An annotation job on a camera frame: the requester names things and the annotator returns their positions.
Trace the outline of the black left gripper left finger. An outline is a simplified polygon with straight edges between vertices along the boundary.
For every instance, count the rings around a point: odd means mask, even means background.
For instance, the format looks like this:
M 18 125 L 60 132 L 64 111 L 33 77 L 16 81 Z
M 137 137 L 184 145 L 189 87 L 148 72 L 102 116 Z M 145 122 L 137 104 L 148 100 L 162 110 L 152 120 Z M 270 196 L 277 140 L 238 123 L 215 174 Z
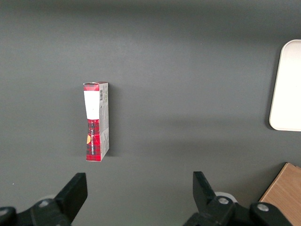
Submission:
M 45 198 L 18 213 L 0 208 L 2 226 L 70 226 L 87 199 L 86 173 L 77 173 L 54 198 Z

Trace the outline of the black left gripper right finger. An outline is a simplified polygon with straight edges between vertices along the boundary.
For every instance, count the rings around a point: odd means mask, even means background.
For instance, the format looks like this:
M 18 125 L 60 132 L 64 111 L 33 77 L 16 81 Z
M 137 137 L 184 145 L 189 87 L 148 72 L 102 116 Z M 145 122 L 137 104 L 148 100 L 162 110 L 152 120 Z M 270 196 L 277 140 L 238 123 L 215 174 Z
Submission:
M 274 205 L 255 202 L 243 207 L 225 195 L 216 195 L 201 171 L 193 172 L 193 198 L 198 212 L 185 226 L 290 226 Z

